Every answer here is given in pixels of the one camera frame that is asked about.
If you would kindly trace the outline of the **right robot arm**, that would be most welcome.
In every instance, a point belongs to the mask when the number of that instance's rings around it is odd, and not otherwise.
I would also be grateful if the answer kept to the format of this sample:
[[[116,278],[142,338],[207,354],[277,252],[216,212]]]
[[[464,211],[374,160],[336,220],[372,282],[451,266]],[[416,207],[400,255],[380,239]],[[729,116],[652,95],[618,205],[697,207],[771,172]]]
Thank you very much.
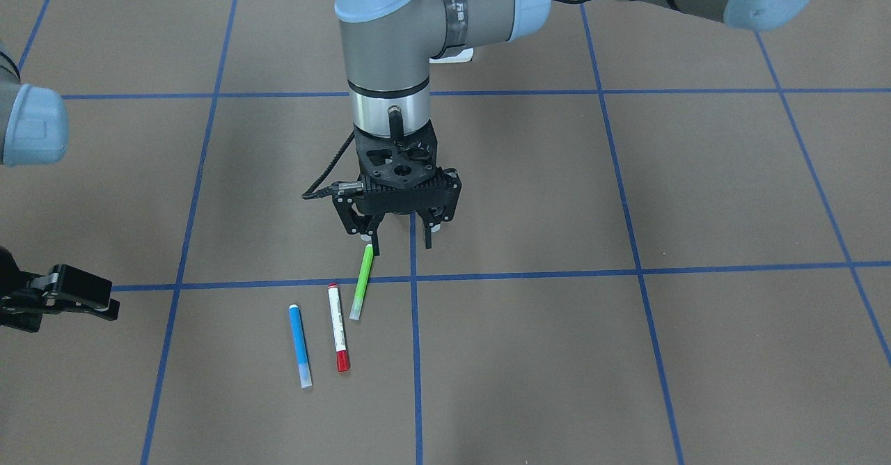
[[[6,47],[2,52],[1,155],[3,166],[42,166],[60,161],[69,139],[63,98],[50,88],[22,82],[19,66]],[[1,325],[38,332],[47,314],[82,313],[117,320],[120,302],[112,283],[70,265],[48,274],[22,271],[12,253],[1,249]]]

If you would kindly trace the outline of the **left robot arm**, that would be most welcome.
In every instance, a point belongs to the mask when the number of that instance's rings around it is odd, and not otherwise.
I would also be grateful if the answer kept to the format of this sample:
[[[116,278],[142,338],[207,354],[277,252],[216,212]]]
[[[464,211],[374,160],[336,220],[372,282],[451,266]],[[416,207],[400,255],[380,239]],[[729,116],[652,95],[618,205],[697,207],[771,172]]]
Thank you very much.
[[[340,23],[359,177],[322,190],[346,233],[379,252],[388,214],[417,214],[425,245],[454,220],[462,184],[437,164],[430,62],[465,50],[515,41],[540,30],[553,3],[598,0],[334,0]],[[732,29],[770,31],[811,0],[642,1]]]

